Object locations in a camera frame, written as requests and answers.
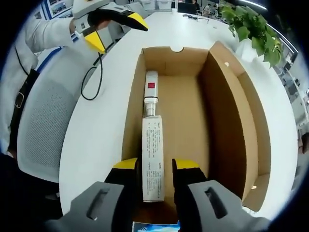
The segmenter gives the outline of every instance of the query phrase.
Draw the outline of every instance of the office desk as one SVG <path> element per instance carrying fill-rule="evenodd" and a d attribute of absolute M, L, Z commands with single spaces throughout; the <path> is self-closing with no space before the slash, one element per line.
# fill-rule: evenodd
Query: office desk
<path fill-rule="evenodd" d="M 195 21 L 181 13 L 154 13 L 146 18 L 149 31 L 131 30 L 103 60 L 103 81 L 94 101 L 79 98 L 71 117 L 60 162 L 60 199 L 63 213 L 70 202 L 96 181 L 104 181 L 121 160 L 127 105 L 141 49 L 170 46 L 210 49 L 219 40 L 235 44 L 228 25 L 210 19 Z M 273 218 L 290 196 L 297 162 L 297 134 L 292 107 L 284 87 L 267 63 L 241 61 L 261 99 L 271 142 L 271 174 L 264 204 L 257 215 Z M 97 92 L 100 69 L 84 89 Z"/>

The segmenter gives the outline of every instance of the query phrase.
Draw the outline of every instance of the open cardboard box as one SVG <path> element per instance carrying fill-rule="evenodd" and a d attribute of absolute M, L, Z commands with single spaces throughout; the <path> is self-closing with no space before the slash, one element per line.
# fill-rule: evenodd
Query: open cardboard box
<path fill-rule="evenodd" d="M 159 73 L 158 108 L 163 119 L 165 201 L 142 204 L 134 219 L 161 224 L 177 221 L 172 158 L 195 161 L 207 177 L 246 199 L 256 184 L 260 169 L 263 169 L 259 165 L 259 160 L 263 159 L 259 149 L 263 140 L 261 136 L 268 131 L 263 131 L 265 127 L 256 128 L 257 118 L 264 112 L 257 93 L 250 99 L 247 96 L 253 85 L 247 84 L 247 87 L 242 83 L 249 79 L 243 67 L 219 42 L 210 50 L 143 49 L 128 104 L 123 160 L 141 156 L 145 77 L 150 70 Z M 246 81 L 239 80 L 242 75 L 247 75 Z"/>

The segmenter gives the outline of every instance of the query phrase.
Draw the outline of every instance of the black strap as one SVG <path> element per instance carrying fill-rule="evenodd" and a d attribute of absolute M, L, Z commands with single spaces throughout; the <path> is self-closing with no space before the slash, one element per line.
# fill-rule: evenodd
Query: black strap
<path fill-rule="evenodd" d="M 18 55 L 18 52 L 17 52 L 16 46 L 14 46 L 14 48 L 15 48 L 15 52 L 16 52 L 17 59 L 18 59 L 18 62 L 19 62 L 19 64 L 20 64 L 20 67 L 23 69 L 24 73 L 25 73 L 27 76 L 29 76 L 29 73 L 27 73 L 27 72 L 26 72 L 26 70 L 25 70 L 24 66 L 21 64 L 20 57 L 19 57 L 19 55 Z"/>

